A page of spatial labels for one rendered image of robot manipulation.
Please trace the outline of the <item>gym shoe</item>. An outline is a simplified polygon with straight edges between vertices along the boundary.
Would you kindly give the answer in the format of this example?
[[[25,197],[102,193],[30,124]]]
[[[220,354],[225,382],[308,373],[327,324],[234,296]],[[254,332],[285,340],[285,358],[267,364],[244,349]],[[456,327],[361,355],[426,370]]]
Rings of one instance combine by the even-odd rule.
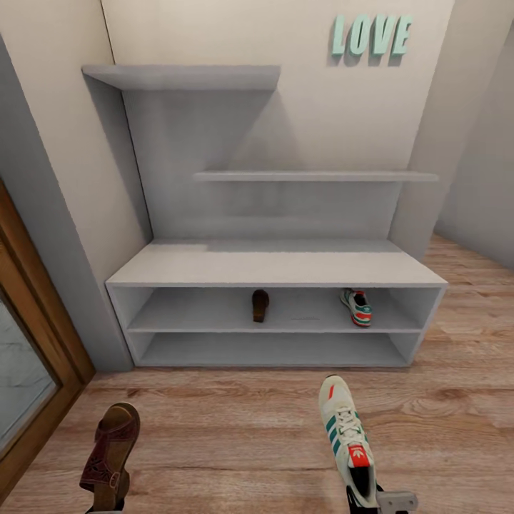
[[[343,483],[361,508],[377,507],[373,454],[351,392],[340,376],[326,376],[319,390],[319,409]]]
[[[340,289],[342,302],[351,310],[352,320],[357,326],[370,326],[371,306],[368,305],[366,294],[362,291],[354,291],[349,287]]]

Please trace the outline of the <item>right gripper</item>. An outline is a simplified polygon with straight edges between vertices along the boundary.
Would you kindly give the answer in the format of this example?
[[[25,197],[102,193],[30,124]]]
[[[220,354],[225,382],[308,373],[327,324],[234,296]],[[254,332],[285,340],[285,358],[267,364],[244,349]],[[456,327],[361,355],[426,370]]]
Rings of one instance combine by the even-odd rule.
[[[350,500],[349,506],[351,510],[351,514],[378,514],[378,506],[375,508],[360,508],[356,503],[355,498],[352,495],[352,492],[348,486],[346,486],[346,493]],[[408,511],[405,512],[403,510],[396,512],[396,514],[408,514]]]

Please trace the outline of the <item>sandal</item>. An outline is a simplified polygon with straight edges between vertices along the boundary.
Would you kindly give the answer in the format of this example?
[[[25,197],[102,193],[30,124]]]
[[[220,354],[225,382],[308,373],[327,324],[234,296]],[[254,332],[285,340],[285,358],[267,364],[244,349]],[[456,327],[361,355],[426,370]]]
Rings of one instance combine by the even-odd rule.
[[[263,323],[265,317],[265,310],[269,306],[268,293],[263,289],[259,289],[253,292],[252,295],[253,304],[253,322]]]
[[[94,492],[93,512],[113,511],[129,490],[125,463],[138,440],[141,420],[129,402],[112,405],[98,423],[95,448],[79,486]]]

